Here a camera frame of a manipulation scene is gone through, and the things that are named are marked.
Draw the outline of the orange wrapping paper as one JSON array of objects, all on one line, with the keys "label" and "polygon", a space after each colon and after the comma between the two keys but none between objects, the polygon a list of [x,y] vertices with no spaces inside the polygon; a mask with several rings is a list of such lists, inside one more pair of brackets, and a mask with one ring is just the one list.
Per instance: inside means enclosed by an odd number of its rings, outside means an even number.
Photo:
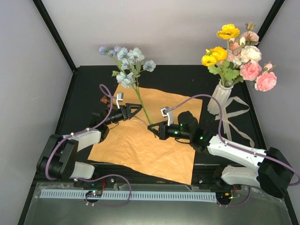
[{"label": "orange wrapping paper", "polygon": [[[133,89],[125,89],[120,84],[114,93],[124,93],[125,103],[140,103]],[[167,120],[161,114],[161,108],[174,107],[189,97],[163,92],[157,89],[140,87],[140,94],[146,111],[153,123]],[[173,110],[174,123],[178,124],[177,116],[181,112],[190,111],[199,120],[203,101],[191,99],[181,107]],[[147,129],[146,116],[143,109],[130,120],[121,121],[109,131],[106,139],[94,144],[88,160],[113,163],[129,167],[135,171],[139,168],[150,169],[174,166],[176,169],[190,169],[194,166],[195,150],[188,144],[178,143],[173,138],[159,140]]]}]

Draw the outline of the light blue flower stem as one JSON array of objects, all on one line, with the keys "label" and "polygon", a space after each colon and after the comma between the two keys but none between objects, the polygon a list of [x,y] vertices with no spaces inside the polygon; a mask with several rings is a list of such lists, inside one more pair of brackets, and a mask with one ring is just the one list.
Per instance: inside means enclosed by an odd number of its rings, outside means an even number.
[{"label": "light blue flower stem", "polygon": [[113,72],[112,76],[116,78],[117,83],[124,88],[132,88],[141,105],[144,105],[138,78],[142,72],[153,72],[156,64],[153,60],[145,60],[142,51],[135,47],[129,50],[125,47],[116,46],[112,50],[108,50],[108,56],[116,63],[117,72]]}]

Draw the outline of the small blue flower stem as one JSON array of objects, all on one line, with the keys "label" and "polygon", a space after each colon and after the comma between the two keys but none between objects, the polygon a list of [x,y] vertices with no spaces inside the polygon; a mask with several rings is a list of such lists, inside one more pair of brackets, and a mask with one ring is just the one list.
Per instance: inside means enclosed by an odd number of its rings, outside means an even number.
[{"label": "small blue flower stem", "polygon": [[117,59],[117,54],[121,50],[120,46],[116,46],[113,49],[108,49],[106,46],[99,48],[98,52],[100,55],[107,55],[114,60],[117,67],[120,67],[120,61]]}]

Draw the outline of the yellow flower stem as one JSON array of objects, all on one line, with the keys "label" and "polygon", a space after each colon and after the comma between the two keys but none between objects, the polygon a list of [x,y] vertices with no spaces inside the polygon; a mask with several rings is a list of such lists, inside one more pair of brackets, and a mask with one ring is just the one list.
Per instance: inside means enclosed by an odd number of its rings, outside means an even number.
[{"label": "yellow flower stem", "polygon": [[233,86],[233,82],[239,76],[238,70],[233,68],[233,60],[229,59],[230,40],[235,40],[239,34],[240,30],[234,24],[223,25],[216,36],[226,41],[226,49],[220,46],[206,49],[206,54],[201,59],[202,65],[206,66],[210,73],[220,76],[221,85],[226,88]]}]

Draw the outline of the white rose stem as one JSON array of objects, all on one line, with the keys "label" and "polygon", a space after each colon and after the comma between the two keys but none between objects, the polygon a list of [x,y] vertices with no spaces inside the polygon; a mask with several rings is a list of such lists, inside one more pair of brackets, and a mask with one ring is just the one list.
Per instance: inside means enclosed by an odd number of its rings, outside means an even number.
[{"label": "white rose stem", "polygon": [[240,66],[249,61],[251,63],[258,63],[262,58],[262,53],[257,48],[259,44],[257,38],[251,36],[241,36],[238,41],[239,47],[233,51],[233,62]]}]

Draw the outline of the peach cream rose stem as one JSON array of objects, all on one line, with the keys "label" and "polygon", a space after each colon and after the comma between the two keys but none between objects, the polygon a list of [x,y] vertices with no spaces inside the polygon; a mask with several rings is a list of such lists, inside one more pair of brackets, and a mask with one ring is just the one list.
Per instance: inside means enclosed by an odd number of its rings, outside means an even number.
[{"label": "peach cream rose stem", "polygon": [[229,49],[231,51],[235,51],[247,45],[259,44],[259,36],[255,32],[253,32],[253,29],[256,25],[250,22],[250,23],[246,23],[245,26],[247,31],[242,33],[238,39],[234,41],[230,41]]}]

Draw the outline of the pale pink rose stem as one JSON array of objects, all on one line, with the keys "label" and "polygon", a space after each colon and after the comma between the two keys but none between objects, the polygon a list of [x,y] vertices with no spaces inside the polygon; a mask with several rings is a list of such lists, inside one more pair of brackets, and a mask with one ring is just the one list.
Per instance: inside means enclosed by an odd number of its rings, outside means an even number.
[{"label": "pale pink rose stem", "polygon": [[220,66],[223,64],[223,61],[227,59],[229,62],[233,63],[234,68],[239,68],[242,65],[241,59],[240,59],[240,52],[241,49],[232,51],[230,50],[229,53],[227,53],[226,50],[222,49],[218,52],[218,56],[216,57],[218,59],[217,65]]}]

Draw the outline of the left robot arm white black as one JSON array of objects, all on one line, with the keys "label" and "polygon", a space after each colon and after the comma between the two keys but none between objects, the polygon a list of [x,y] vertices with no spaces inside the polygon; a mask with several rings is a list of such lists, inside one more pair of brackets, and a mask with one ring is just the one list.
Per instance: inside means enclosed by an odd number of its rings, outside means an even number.
[{"label": "left robot arm white black", "polygon": [[140,104],[126,103],[92,114],[90,127],[69,135],[53,134],[49,137],[37,162],[37,172],[51,180],[84,179],[90,187],[96,187],[101,180],[95,167],[78,162],[77,153],[105,140],[109,125],[133,118],[143,108]]}]

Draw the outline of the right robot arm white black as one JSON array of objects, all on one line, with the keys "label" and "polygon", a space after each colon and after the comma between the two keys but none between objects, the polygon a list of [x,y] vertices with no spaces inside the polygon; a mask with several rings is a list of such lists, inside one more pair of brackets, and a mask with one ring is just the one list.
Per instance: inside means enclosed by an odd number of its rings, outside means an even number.
[{"label": "right robot arm white black", "polygon": [[221,138],[211,131],[200,128],[197,119],[189,111],[178,115],[178,124],[171,119],[148,126],[159,139],[185,139],[199,153],[208,153],[231,160],[238,167],[228,165],[214,175],[214,186],[223,189],[228,185],[247,185],[262,189],[267,194],[283,198],[294,173],[290,164],[276,148],[255,149]]}]

